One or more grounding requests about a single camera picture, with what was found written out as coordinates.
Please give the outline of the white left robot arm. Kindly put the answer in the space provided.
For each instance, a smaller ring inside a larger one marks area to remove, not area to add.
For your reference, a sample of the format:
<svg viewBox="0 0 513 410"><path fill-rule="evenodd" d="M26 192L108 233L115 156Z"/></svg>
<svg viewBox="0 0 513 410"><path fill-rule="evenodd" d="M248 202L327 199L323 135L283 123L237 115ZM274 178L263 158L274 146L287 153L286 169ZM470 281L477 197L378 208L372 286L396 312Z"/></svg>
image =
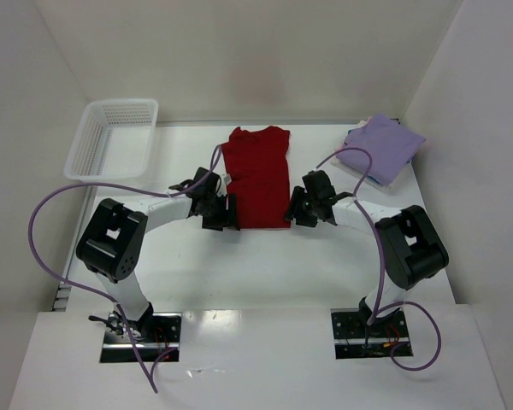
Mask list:
<svg viewBox="0 0 513 410"><path fill-rule="evenodd" d="M287 229L290 201L286 172L245 183L233 181L227 194L218 191L221 177L200 167L192 179L141 201L102 200L76 248L76 256L96 273L115 300L120 322L145 337L153 331L154 309L135 275L146 233L177 220L199 217L206 230Z"/></svg>

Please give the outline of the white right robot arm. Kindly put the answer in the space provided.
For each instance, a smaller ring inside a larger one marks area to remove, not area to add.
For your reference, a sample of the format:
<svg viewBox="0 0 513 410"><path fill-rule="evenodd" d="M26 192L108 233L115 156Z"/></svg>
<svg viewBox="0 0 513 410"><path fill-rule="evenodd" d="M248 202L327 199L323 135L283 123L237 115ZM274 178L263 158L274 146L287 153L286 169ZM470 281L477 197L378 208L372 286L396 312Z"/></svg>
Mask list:
<svg viewBox="0 0 513 410"><path fill-rule="evenodd" d="M445 245L423 207L387 207L337 192L322 170L303 176L303 183L293 189L286 220L312 228L320 221L349 228L369 234L377 244L378 284L358 308L364 325L384 323L422 280L448 266Z"/></svg>

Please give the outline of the red t-shirt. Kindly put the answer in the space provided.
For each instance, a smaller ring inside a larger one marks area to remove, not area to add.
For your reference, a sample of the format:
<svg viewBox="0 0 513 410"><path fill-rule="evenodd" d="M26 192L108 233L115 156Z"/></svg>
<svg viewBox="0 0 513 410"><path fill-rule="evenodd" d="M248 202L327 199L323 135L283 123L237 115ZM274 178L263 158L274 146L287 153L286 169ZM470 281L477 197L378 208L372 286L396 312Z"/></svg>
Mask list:
<svg viewBox="0 0 513 410"><path fill-rule="evenodd" d="M259 131L235 128L221 146L230 183L236 196L242 229L288 229L290 175L286 159L291 133L278 126Z"/></svg>

